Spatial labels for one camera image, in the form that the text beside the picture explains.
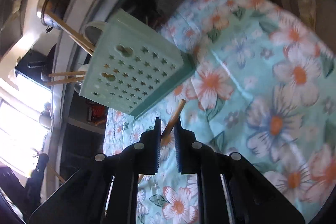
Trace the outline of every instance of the floral fabric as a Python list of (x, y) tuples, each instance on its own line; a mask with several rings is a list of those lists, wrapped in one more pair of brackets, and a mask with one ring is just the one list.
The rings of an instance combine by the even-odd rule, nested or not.
[[(308, 223), (336, 184), (334, 54), (266, 0), (187, 0), (161, 34), (194, 56), (195, 74), (134, 120), (109, 110), (104, 152), (137, 142), (181, 99), (182, 126), (215, 151), (239, 151)], [(198, 223), (195, 175), (177, 172), (174, 134), (139, 185), (138, 223)]]

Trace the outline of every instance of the chopstick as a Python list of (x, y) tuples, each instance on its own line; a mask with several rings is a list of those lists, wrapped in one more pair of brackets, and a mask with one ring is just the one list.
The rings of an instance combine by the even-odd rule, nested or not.
[[(185, 106), (186, 100), (182, 99), (181, 102), (179, 103), (177, 109), (175, 110), (174, 114), (170, 117), (170, 120), (168, 122), (168, 124), (166, 125), (166, 128), (164, 129), (164, 131), (161, 134), (161, 146), (162, 143), (164, 142), (164, 139), (170, 134), (170, 132), (172, 131), (174, 125), (177, 122), (177, 119), (179, 118), (184, 106)], [(141, 182), (141, 180), (143, 179), (144, 175), (141, 174), (139, 175), (139, 180), (138, 180), (138, 184)]]
[(66, 71), (66, 72), (55, 72), (50, 73), (49, 77), (57, 77), (57, 76), (74, 76), (74, 75), (84, 75), (86, 74), (85, 70), (82, 71)]
[(78, 45), (80, 45), (86, 52), (88, 52), (88, 54), (93, 54), (93, 52), (95, 51), (95, 46), (87, 39), (85, 39), (83, 35), (76, 32), (73, 28), (71, 28), (54, 13), (48, 11), (46, 12), (46, 15), (49, 16), (53, 21), (55, 21), (57, 25), (60, 26), (63, 30), (65, 30), (65, 32), (67, 32)]
[(51, 85), (58, 85), (58, 84), (67, 84), (67, 83), (73, 83), (84, 80), (85, 76), (82, 77), (74, 77), (74, 78), (66, 78), (58, 81), (51, 81), (47, 82), (44, 85), (45, 86), (51, 86)]
[(93, 51), (90, 50), (87, 46), (85, 46), (80, 40), (78, 40), (76, 37), (72, 36), (71, 34), (69, 37), (75, 41), (83, 50), (85, 50), (89, 55), (93, 56)]

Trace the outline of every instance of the star-shaped hole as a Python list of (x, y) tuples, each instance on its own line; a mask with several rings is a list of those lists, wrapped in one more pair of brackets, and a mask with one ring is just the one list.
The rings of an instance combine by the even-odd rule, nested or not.
[(143, 53), (148, 53), (148, 50), (147, 50), (147, 48), (145, 48), (145, 47), (142, 47), (141, 51), (142, 51)]

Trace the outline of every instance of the pot handle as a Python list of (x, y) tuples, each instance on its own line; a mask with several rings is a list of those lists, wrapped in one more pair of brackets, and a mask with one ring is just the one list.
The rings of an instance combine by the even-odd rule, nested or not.
[(48, 32), (50, 32), (53, 28), (54, 28), (54, 27), (48, 27), (48, 28), (45, 30), (45, 32), (48, 33)]

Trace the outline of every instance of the mug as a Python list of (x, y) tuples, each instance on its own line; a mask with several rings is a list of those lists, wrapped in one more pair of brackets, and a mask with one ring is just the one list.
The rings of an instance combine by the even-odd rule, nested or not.
[(83, 36), (86, 40), (96, 45), (99, 37), (105, 31), (107, 23), (104, 21), (92, 21), (84, 26)]

